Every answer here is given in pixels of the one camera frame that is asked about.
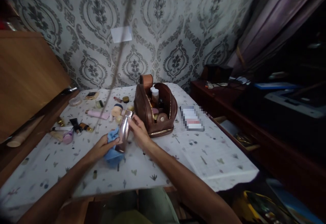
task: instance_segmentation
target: cable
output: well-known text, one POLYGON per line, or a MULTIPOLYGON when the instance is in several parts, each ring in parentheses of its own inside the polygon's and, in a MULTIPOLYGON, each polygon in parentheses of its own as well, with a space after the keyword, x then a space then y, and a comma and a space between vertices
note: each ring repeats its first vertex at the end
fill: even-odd
MULTIPOLYGON (((128 19, 130 17, 131 11, 132 11, 132 7, 131 7, 132 1, 133 0, 128 0, 127 1, 126 10, 125 10, 125 19, 123 21, 123 26, 128 26, 128 24, 129 24, 128 19)), ((123 31, 122 32, 122 38, 121 39, 124 39, 124 36, 125 36, 125 32, 123 31)), ((117 77, 119 65, 120 65, 120 62, 121 62, 121 56, 122 56, 123 46, 124 46, 124 43, 123 42, 120 42, 120 45, 119 45, 119 54, 118 54, 118 58, 117 58, 117 62, 116 62, 116 67, 115 67, 115 70, 114 70, 114 73, 113 73, 112 83, 110 85, 110 88, 111 89, 109 89, 109 94, 108 94, 108 97, 106 98, 105 104, 108 104, 108 101, 109 101, 110 96, 111 96, 111 93, 112 93, 113 86, 114 86, 114 84, 116 82, 116 77, 117 77)), ((103 109, 101 111, 100 117, 104 113, 104 110, 105 110, 105 106, 103 107, 103 109)), ((96 125, 94 126, 94 128, 98 125, 99 120, 100 120, 100 118, 97 120, 96 125)))

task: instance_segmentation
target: hand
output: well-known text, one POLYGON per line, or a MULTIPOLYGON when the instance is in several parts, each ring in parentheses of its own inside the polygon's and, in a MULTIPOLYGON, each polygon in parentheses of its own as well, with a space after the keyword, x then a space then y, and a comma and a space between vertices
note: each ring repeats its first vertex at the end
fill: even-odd
POLYGON ((120 138, 108 143, 108 134, 103 135, 94 147, 84 156, 87 163, 95 163, 108 152, 114 145, 119 144, 120 138))
POLYGON ((138 143, 138 146, 144 150, 144 148, 152 142, 150 139, 147 130, 145 128, 144 122, 137 116, 134 115, 133 120, 128 119, 128 123, 131 127, 131 130, 133 131, 133 134, 136 138, 136 141, 138 143))

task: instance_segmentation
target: hanging cord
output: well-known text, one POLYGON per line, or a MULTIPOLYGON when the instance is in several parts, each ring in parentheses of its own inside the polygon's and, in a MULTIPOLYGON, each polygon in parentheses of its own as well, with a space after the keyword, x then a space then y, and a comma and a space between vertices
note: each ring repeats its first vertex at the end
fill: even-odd
POLYGON ((241 55, 239 46, 237 46, 236 54, 237 54, 239 60, 241 61, 241 64, 242 64, 243 69, 245 70, 246 69, 246 63, 245 63, 245 60, 243 59, 243 57, 241 55))
MULTIPOLYGON (((132 1, 133 1, 133 0, 128 0, 128 1, 127 1, 126 10, 125 10, 125 19, 124 19, 124 21, 123 21, 123 26, 124 26, 124 27, 125 27, 125 26, 128 26, 128 24, 129 24, 128 19, 129 19, 130 15, 131 15, 131 10, 132 10, 132 6, 131 6, 131 5, 132 5, 132 1)), ((125 32, 123 31, 123 32, 122 32, 122 37, 121 37, 121 39, 123 40, 124 37, 125 37, 125 32)), ((121 56, 122 56, 123 46, 124 46, 124 43, 123 43, 123 42, 120 42, 120 46, 119 46, 119 54, 118 54, 118 58, 117 58, 117 62, 116 62, 116 67, 115 67, 115 70, 114 70, 114 73, 113 73, 112 83, 111 83, 111 85, 110 85, 110 88, 111 88, 111 89, 109 89, 109 94, 108 94, 108 97, 106 98, 105 106, 108 104, 108 101, 109 101, 110 96, 111 96, 111 93, 112 93, 113 86, 114 86, 114 84, 115 84, 115 82, 116 82, 116 77, 117 77, 117 74, 118 74, 119 65, 120 65, 120 63, 121 63, 121 56)), ((103 109, 102 109, 102 111, 101 111, 101 115, 100 115, 100 117, 102 116, 102 114, 103 114, 103 112, 104 112, 104 110, 105 110, 105 106, 103 107, 103 109)), ((99 120, 100 120, 100 118, 97 120, 96 125, 94 126, 94 128, 97 127, 99 120)))

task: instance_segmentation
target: wooden cabinet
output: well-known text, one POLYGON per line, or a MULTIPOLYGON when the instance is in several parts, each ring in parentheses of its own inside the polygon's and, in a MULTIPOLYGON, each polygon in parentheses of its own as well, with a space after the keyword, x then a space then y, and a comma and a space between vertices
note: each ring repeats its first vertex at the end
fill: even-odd
POLYGON ((0 142, 71 84, 38 32, 0 31, 0 142))
POLYGON ((232 103, 242 93, 243 87, 236 85, 241 89, 216 87, 209 90, 205 88, 204 81, 193 81, 191 85, 190 96, 205 111, 213 117, 226 116, 242 132, 254 138, 260 147, 248 152, 218 123, 217 126, 250 159, 259 162, 260 166, 279 180, 290 193, 325 221, 326 169, 237 111, 232 103))

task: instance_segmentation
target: blue cloth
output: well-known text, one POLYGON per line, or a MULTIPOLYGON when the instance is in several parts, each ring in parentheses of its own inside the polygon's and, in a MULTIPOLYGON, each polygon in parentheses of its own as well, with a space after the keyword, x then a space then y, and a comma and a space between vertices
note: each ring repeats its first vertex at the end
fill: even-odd
MULTIPOLYGON (((119 137, 119 127, 117 127, 114 131, 110 131, 108 133, 108 143, 115 140, 119 137)), ((115 150, 115 145, 110 148, 106 155, 104 155, 105 160, 108 162, 110 168, 115 168, 118 166, 120 161, 123 159, 124 154, 119 153, 115 150)))

